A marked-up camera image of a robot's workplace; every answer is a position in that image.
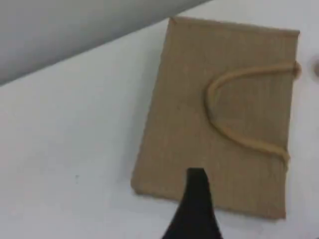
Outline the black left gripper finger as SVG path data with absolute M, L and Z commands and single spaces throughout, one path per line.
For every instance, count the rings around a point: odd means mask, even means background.
M 186 187 L 178 209 L 162 236 L 164 239 L 221 239 L 203 168 L 188 168 Z

